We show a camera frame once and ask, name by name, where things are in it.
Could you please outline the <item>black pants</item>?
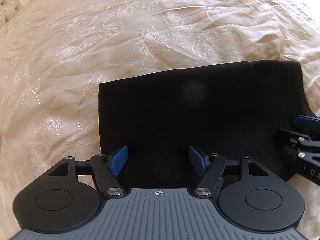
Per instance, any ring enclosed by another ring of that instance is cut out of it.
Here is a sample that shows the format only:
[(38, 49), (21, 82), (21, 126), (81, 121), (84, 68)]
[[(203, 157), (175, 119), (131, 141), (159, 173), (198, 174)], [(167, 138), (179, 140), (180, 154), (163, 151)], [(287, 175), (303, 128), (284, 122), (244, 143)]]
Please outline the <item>black pants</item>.
[(131, 188), (194, 188), (189, 147), (229, 160), (249, 155), (283, 180), (295, 172), (281, 130), (319, 139), (298, 62), (254, 61), (175, 69), (99, 85), (103, 154), (127, 146), (117, 180)]

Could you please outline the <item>cream embroidered bedspread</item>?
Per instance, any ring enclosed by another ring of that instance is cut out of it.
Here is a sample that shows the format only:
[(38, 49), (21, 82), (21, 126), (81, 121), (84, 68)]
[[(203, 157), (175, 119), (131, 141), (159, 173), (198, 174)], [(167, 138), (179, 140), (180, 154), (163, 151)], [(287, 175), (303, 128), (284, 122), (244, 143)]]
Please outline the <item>cream embroidered bedspread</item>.
[(319, 12), (306, 0), (31, 1), (1, 30), (1, 239), (20, 229), (21, 189), (100, 151), (100, 83), (256, 60), (300, 62), (319, 114)]

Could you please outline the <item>tufted beige headboard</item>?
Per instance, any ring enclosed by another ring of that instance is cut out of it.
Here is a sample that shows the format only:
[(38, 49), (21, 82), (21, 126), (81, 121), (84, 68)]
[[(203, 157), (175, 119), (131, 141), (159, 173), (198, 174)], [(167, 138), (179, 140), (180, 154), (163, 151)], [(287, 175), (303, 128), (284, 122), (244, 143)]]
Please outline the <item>tufted beige headboard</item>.
[(23, 8), (19, 0), (0, 0), (0, 28), (4, 28)]

